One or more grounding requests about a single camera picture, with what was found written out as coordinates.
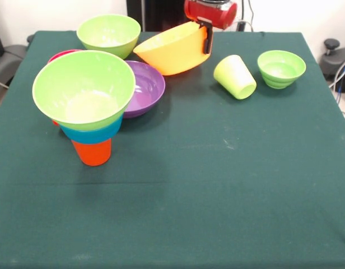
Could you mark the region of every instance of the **light green cup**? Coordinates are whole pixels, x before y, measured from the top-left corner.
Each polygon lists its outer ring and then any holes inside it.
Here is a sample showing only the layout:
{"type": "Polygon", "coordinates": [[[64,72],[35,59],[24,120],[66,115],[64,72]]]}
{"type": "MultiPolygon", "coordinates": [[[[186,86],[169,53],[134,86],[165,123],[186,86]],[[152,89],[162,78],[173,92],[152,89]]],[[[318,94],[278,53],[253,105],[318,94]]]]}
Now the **light green cup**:
{"type": "Polygon", "coordinates": [[[270,50],[257,59],[266,84],[274,89],[284,89],[294,83],[306,71],[303,59],[284,50],[270,50]]]}
{"type": "Polygon", "coordinates": [[[257,87],[255,79],[238,55],[230,55],[220,61],[213,77],[237,99],[249,97],[257,87]]]}
{"type": "Polygon", "coordinates": [[[60,125],[93,131],[123,115],[134,89],[134,73],[124,60],[107,52],[82,50],[43,67],[32,95],[42,113],[60,125]]]}
{"type": "Polygon", "coordinates": [[[108,14],[83,22],[77,36],[87,49],[109,52],[125,59],[134,49],[140,24],[128,16],[108,14]]]}

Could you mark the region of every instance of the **bowl rim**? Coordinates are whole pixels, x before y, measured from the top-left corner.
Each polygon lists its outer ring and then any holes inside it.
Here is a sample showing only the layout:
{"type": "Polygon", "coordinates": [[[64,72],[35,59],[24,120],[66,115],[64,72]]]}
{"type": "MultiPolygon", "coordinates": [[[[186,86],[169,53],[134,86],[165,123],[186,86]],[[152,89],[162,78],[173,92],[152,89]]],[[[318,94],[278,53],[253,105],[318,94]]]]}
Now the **bowl rim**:
{"type": "Polygon", "coordinates": [[[49,60],[48,60],[47,63],[50,63],[51,61],[56,60],[56,59],[58,59],[59,57],[61,57],[61,56],[63,56],[63,55],[66,55],[66,54],[68,54],[68,53],[78,52],[78,51],[80,51],[80,50],[83,50],[83,49],[67,49],[67,50],[63,50],[63,51],[61,51],[61,52],[55,53],[55,55],[53,55],[52,57],[49,58],[49,60]]]}
{"type": "Polygon", "coordinates": [[[101,15],[97,15],[97,16],[94,16],[94,17],[90,17],[87,20],[85,20],[84,22],[82,22],[78,26],[77,31],[76,31],[77,37],[79,38],[79,40],[81,42],[83,42],[83,43],[85,43],[85,44],[87,44],[89,46],[97,47],[97,48],[119,48],[119,47],[125,46],[125,45],[129,44],[130,42],[134,41],[136,38],[138,38],[140,33],[141,33],[141,26],[140,26],[139,22],[137,20],[135,20],[134,18],[131,18],[131,17],[126,16],[126,15],[121,15],[121,14],[101,14],[101,15]],[[80,31],[81,27],[83,26],[83,24],[89,22],[90,20],[94,20],[94,19],[99,18],[99,17],[124,17],[124,18],[128,18],[129,20],[133,21],[136,25],[139,26],[139,31],[138,31],[139,33],[135,37],[129,39],[128,42],[125,42],[124,44],[117,45],[117,46],[107,46],[107,45],[106,46],[97,46],[97,45],[93,45],[93,44],[91,44],[89,42],[85,42],[84,39],[82,38],[82,36],[79,34],[79,31],[80,31]]]}
{"type": "Polygon", "coordinates": [[[303,63],[303,70],[301,72],[299,72],[298,75],[284,77],[283,78],[284,80],[293,80],[293,79],[299,78],[300,76],[302,76],[306,72],[306,69],[307,69],[306,62],[300,56],[298,56],[297,54],[295,54],[293,52],[289,52],[287,50],[280,50],[280,49],[267,50],[267,51],[263,52],[262,54],[260,54],[260,56],[257,58],[257,65],[258,65],[258,67],[259,67],[261,72],[267,74],[268,76],[276,77],[276,76],[270,74],[269,72],[266,72],[265,70],[263,70],[263,67],[262,67],[261,62],[260,62],[262,56],[264,56],[266,54],[269,54],[269,53],[273,53],[273,52],[282,52],[282,53],[285,53],[285,54],[290,54],[290,55],[296,57],[297,59],[299,59],[303,63]]]}
{"type": "Polygon", "coordinates": [[[159,79],[161,79],[162,83],[163,83],[163,88],[162,88],[162,91],[161,91],[161,94],[150,104],[146,105],[146,106],[142,106],[141,108],[139,109],[136,109],[136,110],[127,110],[129,105],[127,106],[126,110],[124,113],[133,113],[133,112],[138,112],[138,111],[141,111],[141,110],[144,110],[144,109],[147,109],[153,105],[155,105],[159,100],[160,98],[162,97],[162,95],[164,94],[165,92],[165,88],[166,88],[166,82],[165,82],[165,79],[164,79],[164,76],[155,68],[155,67],[152,67],[151,65],[147,64],[147,63],[143,63],[143,62],[139,62],[139,61],[130,61],[130,60],[126,60],[127,63],[139,63],[143,66],[148,66],[150,69],[153,69],[156,71],[156,73],[158,74],[159,76],[159,79]]]}
{"type": "Polygon", "coordinates": [[[35,105],[37,106],[37,108],[44,114],[46,115],[47,117],[49,117],[50,119],[52,120],[55,120],[57,122],[63,122],[63,123],[67,123],[67,124],[76,124],[76,125],[85,125],[85,124],[91,124],[91,123],[96,123],[96,122],[101,122],[102,120],[106,120],[106,119],[109,119],[110,117],[116,115],[117,113],[119,113],[122,109],[124,109],[130,102],[130,100],[132,99],[133,95],[134,95],[134,92],[135,92],[135,84],[136,84],[136,81],[135,81],[135,74],[132,70],[132,68],[123,60],[121,59],[120,57],[116,56],[116,55],[113,55],[109,52],[102,52],[100,50],[79,50],[79,51],[76,51],[76,52],[71,52],[71,53],[67,53],[65,55],[62,55],[60,57],[58,57],[57,59],[55,59],[54,61],[51,61],[49,63],[47,63],[39,72],[38,74],[36,75],[36,77],[34,78],[34,81],[33,81],[33,85],[32,85],[32,96],[33,96],[33,101],[35,103],[35,105]],[[57,62],[61,61],[62,59],[64,59],[65,57],[71,57],[72,55],[74,54],[77,54],[77,53],[96,53],[96,54],[106,54],[106,55],[109,55],[110,57],[113,57],[115,59],[117,59],[118,61],[122,62],[122,64],[124,64],[125,66],[128,67],[128,70],[130,71],[131,75],[132,75],[132,78],[133,78],[133,90],[132,90],[132,93],[130,95],[130,97],[128,98],[128,100],[126,102],[124,102],[123,105],[119,106],[119,108],[116,110],[116,112],[108,117],[104,116],[102,118],[99,118],[99,119],[96,119],[94,120],[93,122],[74,122],[74,121],[67,121],[66,119],[62,120],[60,118],[56,118],[56,117],[52,117],[50,115],[50,113],[47,113],[45,111],[45,109],[42,108],[42,106],[37,102],[37,99],[36,99],[36,96],[35,96],[35,89],[36,89],[36,83],[37,83],[37,80],[38,78],[41,76],[41,74],[44,72],[45,69],[47,69],[48,66],[50,66],[51,64],[56,64],[57,62]]]}
{"type": "Polygon", "coordinates": [[[177,28],[182,27],[183,25],[187,25],[187,24],[196,24],[196,25],[198,25],[198,23],[196,23],[196,22],[194,22],[194,21],[188,21],[188,22],[185,22],[185,23],[183,23],[183,24],[177,25],[177,26],[175,26],[175,27],[173,27],[173,28],[170,28],[170,29],[168,29],[168,30],[166,30],[166,31],[160,32],[160,33],[158,33],[158,34],[156,34],[156,35],[154,35],[154,36],[148,38],[147,40],[141,42],[140,44],[138,44],[138,45],[133,49],[133,52],[136,53],[136,54],[138,54],[138,53],[146,53],[146,52],[151,52],[152,50],[155,50],[155,49],[163,48],[163,47],[165,47],[165,46],[167,46],[167,45],[171,45],[171,44],[173,44],[173,43],[179,42],[179,41],[181,41],[182,39],[185,39],[186,37],[188,37],[188,36],[190,36],[190,35],[193,35],[193,34],[197,33],[197,32],[201,29],[201,28],[197,28],[196,31],[188,32],[187,34],[184,34],[184,36],[182,36],[180,39],[174,40],[174,41],[170,41],[170,42],[168,42],[168,43],[164,43],[164,45],[162,45],[162,46],[158,46],[158,47],[150,48],[150,49],[144,49],[144,50],[143,50],[143,49],[139,49],[139,47],[140,47],[141,45],[143,45],[144,43],[147,43],[149,40],[151,40],[151,39],[153,39],[153,38],[157,38],[158,36],[161,36],[161,35],[163,35],[163,34],[165,35],[166,33],[174,32],[174,31],[176,31],[177,28]]]}

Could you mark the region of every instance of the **stacked cups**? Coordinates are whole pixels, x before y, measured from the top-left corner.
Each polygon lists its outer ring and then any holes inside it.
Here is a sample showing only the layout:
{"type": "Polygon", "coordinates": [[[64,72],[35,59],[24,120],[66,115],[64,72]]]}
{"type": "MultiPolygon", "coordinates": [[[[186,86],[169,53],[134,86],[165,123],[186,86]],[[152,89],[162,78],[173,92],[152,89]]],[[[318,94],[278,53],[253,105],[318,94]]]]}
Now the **stacked cups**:
{"type": "Polygon", "coordinates": [[[81,161],[97,166],[111,155],[111,138],[134,88],[134,73],[121,58],[82,50],[50,61],[36,76],[32,94],[36,106],[71,139],[81,161]]]}

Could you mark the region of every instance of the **blue cup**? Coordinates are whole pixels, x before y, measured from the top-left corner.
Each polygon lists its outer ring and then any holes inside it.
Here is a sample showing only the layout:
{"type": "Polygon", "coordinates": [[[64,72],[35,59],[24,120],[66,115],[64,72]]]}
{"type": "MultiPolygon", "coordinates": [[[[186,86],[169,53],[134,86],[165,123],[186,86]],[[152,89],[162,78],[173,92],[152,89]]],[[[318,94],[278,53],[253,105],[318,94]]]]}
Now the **blue cup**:
{"type": "Polygon", "coordinates": [[[94,131],[77,131],[65,126],[60,127],[70,140],[82,144],[97,144],[115,136],[122,125],[122,120],[123,115],[111,125],[94,131]]]}

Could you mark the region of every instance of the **green bowl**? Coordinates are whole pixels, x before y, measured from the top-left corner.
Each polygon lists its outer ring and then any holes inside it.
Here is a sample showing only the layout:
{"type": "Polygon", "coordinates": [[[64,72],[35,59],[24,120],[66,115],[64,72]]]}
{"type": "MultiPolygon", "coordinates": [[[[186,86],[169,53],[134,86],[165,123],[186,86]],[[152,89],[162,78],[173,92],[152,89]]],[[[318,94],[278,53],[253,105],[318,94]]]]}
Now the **green bowl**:
{"type": "Polygon", "coordinates": [[[303,59],[284,50],[270,50],[257,60],[262,78],[274,89],[284,89],[294,83],[306,71],[303,59]]]}
{"type": "Polygon", "coordinates": [[[104,128],[123,115],[135,89],[124,60],[107,52],[63,55],[38,73],[32,88],[36,106],[60,125],[78,131],[104,128]]]}
{"type": "Polygon", "coordinates": [[[87,49],[109,52],[125,59],[134,49],[140,24],[128,16],[108,14],[83,22],[77,36],[87,49]]]}

